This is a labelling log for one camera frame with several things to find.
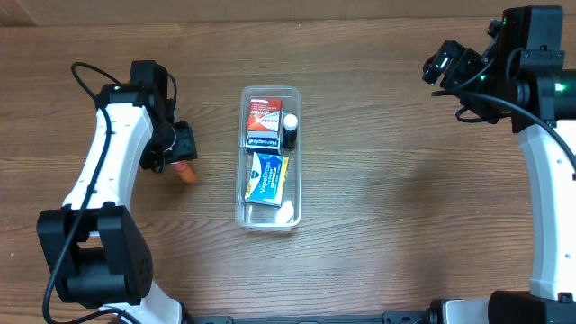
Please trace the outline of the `orange effervescent tablet tube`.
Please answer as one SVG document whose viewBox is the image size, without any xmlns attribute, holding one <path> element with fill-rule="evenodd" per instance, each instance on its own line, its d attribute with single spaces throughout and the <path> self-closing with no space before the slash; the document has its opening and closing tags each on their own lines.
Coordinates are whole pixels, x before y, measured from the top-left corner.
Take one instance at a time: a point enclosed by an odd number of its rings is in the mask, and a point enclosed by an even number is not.
<svg viewBox="0 0 576 324">
<path fill-rule="evenodd" d="M 196 182 L 196 174 L 186 161 L 173 163 L 172 167 L 186 184 L 193 184 Z"/>
</svg>

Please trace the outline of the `white blue Hansaplast box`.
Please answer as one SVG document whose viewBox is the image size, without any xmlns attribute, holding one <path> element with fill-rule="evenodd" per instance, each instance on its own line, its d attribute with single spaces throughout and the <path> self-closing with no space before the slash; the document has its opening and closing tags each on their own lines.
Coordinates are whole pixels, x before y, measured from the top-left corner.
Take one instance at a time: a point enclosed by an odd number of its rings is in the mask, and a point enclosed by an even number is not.
<svg viewBox="0 0 576 324">
<path fill-rule="evenodd" d="M 280 155 L 281 142 L 277 138 L 259 138 L 247 136 L 246 150 L 247 153 Z"/>
</svg>

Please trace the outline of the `clear plastic container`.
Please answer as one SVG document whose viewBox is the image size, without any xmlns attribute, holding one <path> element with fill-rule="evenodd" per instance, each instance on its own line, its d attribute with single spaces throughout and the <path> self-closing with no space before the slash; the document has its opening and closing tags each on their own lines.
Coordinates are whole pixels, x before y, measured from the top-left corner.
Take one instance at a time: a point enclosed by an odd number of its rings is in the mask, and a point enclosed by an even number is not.
<svg viewBox="0 0 576 324">
<path fill-rule="evenodd" d="M 250 99 L 253 97 L 281 98 L 283 114 L 279 140 L 281 154 L 289 158 L 288 171 L 279 207 L 246 202 L 244 199 L 252 167 L 253 155 L 247 153 L 247 121 Z M 298 134 L 292 151 L 283 148 L 283 119 L 287 113 L 297 116 Z M 242 90 L 238 131 L 238 167 L 236 185 L 236 215 L 238 225 L 252 230 L 291 230 L 302 216 L 302 99 L 300 91 L 288 85 L 252 85 Z"/>
</svg>

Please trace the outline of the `red Panadol box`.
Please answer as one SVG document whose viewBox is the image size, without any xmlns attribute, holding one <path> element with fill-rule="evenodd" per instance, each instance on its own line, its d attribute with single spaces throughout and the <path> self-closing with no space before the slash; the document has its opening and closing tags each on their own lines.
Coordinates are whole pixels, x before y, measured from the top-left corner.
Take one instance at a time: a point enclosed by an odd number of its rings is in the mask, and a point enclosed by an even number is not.
<svg viewBox="0 0 576 324">
<path fill-rule="evenodd" d="M 282 114 L 281 98 L 251 98 L 247 115 L 247 135 L 250 138 L 278 140 Z"/>
</svg>

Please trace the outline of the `blue yellow VapoDrops box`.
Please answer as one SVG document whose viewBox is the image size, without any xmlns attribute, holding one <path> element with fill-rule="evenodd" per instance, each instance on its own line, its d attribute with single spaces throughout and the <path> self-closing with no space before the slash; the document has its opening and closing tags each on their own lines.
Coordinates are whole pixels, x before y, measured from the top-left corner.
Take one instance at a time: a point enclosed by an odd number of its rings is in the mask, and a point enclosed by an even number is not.
<svg viewBox="0 0 576 324">
<path fill-rule="evenodd" d="M 284 197 L 284 184 L 289 158 L 286 156 L 255 153 L 244 199 L 279 207 Z"/>
</svg>

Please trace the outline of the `dark Woods syrup bottle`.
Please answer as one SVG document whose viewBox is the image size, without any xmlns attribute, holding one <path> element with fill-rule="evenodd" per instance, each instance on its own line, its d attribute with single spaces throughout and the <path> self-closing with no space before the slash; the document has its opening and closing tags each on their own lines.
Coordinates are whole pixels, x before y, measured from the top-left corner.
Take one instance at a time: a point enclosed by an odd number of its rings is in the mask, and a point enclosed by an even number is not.
<svg viewBox="0 0 576 324">
<path fill-rule="evenodd" d="M 283 148 L 294 150 L 298 134 L 299 121 L 296 115 L 287 113 L 283 117 Z"/>
</svg>

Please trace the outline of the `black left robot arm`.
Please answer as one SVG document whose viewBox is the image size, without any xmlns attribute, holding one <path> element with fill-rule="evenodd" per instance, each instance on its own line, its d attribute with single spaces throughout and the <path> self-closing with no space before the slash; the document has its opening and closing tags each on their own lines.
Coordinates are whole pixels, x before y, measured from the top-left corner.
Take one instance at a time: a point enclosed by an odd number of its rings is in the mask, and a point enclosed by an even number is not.
<svg viewBox="0 0 576 324">
<path fill-rule="evenodd" d="M 78 322 L 113 314 L 122 323 L 189 323 L 185 305 L 153 279 L 153 258 L 131 216 L 139 170 L 162 173 L 198 157 L 194 133 L 176 118 L 175 78 L 154 60 L 137 60 L 130 79 L 112 77 L 94 101 L 93 142 L 74 188 L 45 210 L 37 235 L 50 270 L 42 316 L 52 294 L 91 312 Z"/>
</svg>

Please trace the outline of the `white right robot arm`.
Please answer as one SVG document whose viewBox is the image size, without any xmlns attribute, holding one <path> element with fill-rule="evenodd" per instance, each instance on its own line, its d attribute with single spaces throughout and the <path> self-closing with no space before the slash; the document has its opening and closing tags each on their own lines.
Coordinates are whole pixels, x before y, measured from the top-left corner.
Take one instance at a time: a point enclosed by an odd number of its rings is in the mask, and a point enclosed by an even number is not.
<svg viewBox="0 0 576 324">
<path fill-rule="evenodd" d="M 447 40 L 423 67 L 436 96 L 460 102 L 456 119 L 510 119 L 529 178 L 534 261 L 525 291 L 436 300 L 416 323 L 572 323 L 575 320 L 575 73 L 564 65 L 563 9 L 529 5 L 490 23 L 478 53 Z"/>
</svg>

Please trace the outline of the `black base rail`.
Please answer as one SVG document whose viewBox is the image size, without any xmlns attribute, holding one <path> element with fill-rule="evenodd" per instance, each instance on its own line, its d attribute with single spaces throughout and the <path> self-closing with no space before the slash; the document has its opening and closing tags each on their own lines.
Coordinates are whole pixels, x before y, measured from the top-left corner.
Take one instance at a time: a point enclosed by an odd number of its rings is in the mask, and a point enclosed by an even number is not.
<svg viewBox="0 0 576 324">
<path fill-rule="evenodd" d="M 239 319 L 231 316 L 193 317 L 184 314 L 184 324 L 442 324 L 433 310 L 388 310 L 382 315 L 339 315 L 319 317 L 267 317 Z"/>
</svg>

